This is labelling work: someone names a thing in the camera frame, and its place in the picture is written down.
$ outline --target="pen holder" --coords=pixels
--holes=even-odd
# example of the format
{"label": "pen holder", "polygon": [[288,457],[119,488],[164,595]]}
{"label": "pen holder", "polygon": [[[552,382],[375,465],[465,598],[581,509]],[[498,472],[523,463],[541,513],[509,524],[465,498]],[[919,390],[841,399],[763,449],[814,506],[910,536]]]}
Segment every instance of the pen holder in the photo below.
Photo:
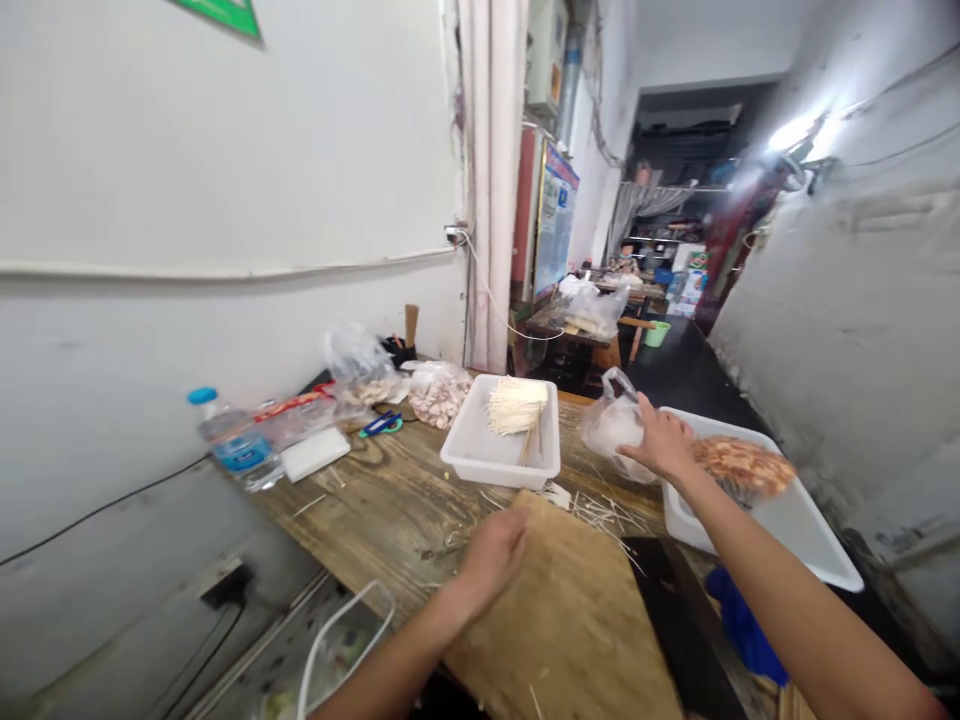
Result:
{"label": "pen holder", "polygon": [[387,338],[382,343],[383,349],[389,353],[390,358],[393,360],[393,366],[400,369],[400,366],[403,365],[407,360],[416,360],[417,359],[417,346],[413,347],[400,347],[397,345],[397,341],[392,337]]}

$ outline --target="white plastic tray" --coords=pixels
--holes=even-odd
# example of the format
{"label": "white plastic tray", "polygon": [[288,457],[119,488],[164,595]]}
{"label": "white plastic tray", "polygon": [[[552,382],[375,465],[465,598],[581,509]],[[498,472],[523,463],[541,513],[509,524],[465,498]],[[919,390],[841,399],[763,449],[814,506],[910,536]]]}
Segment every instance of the white plastic tray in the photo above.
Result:
{"label": "white plastic tray", "polygon": [[[700,437],[730,435],[783,454],[773,440],[761,433],[682,410],[661,410],[669,410],[686,420]],[[663,506],[667,532],[670,535],[701,550],[717,554],[707,531],[694,517],[690,506],[668,483],[663,483]],[[807,489],[803,487],[800,478],[794,478],[787,489],[774,499],[758,503],[750,514],[818,578],[850,592],[863,590],[863,579],[850,562],[837,536],[823,519]]]}
{"label": "white plastic tray", "polygon": [[474,379],[440,450],[440,459],[453,465],[461,480],[541,490],[547,480],[560,474],[557,386],[551,382],[524,380],[547,386],[547,405],[540,418],[540,431],[530,440],[527,466],[521,467],[520,453],[526,433],[497,435],[487,419],[490,393],[500,379],[500,375],[478,375]]}

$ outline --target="green sign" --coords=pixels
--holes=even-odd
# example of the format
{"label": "green sign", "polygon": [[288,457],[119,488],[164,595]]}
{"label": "green sign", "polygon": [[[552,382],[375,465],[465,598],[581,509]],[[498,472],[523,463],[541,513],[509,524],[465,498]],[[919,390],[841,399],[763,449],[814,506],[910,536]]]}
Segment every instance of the green sign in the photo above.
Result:
{"label": "green sign", "polygon": [[174,0],[195,13],[226,25],[241,35],[260,40],[253,0]]}

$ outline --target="bottle label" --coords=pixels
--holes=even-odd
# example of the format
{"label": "bottle label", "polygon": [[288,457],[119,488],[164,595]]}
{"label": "bottle label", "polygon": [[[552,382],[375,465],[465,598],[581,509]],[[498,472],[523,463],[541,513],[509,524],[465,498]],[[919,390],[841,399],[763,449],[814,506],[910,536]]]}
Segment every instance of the bottle label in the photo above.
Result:
{"label": "bottle label", "polygon": [[226,442],[212,448],[220,464],[232,473],[244,473],[252,470],[270,457],[270,444],[258,432],[245,432],[235,435]]}

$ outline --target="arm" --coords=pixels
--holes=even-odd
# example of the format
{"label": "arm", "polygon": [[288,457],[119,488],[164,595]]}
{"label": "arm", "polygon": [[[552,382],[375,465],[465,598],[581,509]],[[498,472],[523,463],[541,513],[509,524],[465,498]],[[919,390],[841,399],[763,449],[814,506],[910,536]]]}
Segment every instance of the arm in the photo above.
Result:
{"label": "arm", "polygon": [[817,717],[946,718],[860,618],[696,464],[689,426],[638,399],[643,442],[617,451],[662,475],[687,501]]}
{"label": "arm", "polygon": [[392,720],[410,714],[440,658],[516,575],[527,509],[493,513],[470,538],[460,573],[376,648],[310,720]]}

